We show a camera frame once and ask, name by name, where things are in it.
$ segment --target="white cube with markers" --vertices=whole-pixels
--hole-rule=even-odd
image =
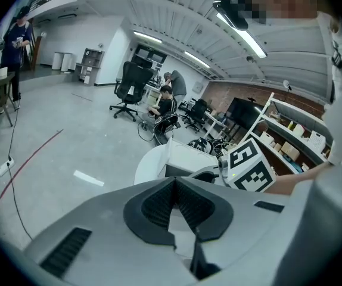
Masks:
[[[228,185],[263,192],[276,180],[271,166],[253,138],[237,145],[228,155]]]

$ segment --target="brick wall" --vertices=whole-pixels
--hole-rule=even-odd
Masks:
[[[226,112],[235,97],[244,100],[248,100],[248,97],[254,98],[257,104],[265,105],[271,92],[275,93],[274,97],[276,99],[288,102],[318,118],[321,118],[324,114],[322,105],[299,95],[289,93],[286,98],[287,93],[285,91],[262,86],[248,86],[240,83],[210,82],[201,98],[206,101],[212,100],[210,106],[213,109]]]

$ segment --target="power strip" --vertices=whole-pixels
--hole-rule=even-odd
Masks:
[[[0,177],[8,172],[8,167],[11,169],[15,165],[14,159],[11,158],[11,161],[6,161],[0,166]]]

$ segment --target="chair armrest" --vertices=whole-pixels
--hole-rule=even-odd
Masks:
[[[114,88],[114,94],[117,94],[118,85],[120,84],[121,81],[122,79],[116,79],[116,87]]]

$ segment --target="red floor line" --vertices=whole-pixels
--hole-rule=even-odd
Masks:
[[[29,162],[30,159],[33,158],[33,156],[35,154],[37,154],[44,146],[46,146],[46,144],[48,144],[49,142],[51,142],[56,136],[58,136],[61,132],[63,131],[60,130],[58,131],[55,135],[53,135],[49,140],[47,140],[43,145],[41,145],[37,150],[35,150],[35,152],[23,163],[23,165],[21,165],[19,167],[19,169],[16,171],[15,175],[12,177],[12,179],[10,179],[10,181],[7,183],[7,185],[5,186],[5,188],[2,191],[2,194],[0,195],[0,201],[4,195],[4,193],[6,192],[7,188],[11,185],[11,182],[15,179],[15,177],[21,172],[21,170],[23,169],[23,167]]]

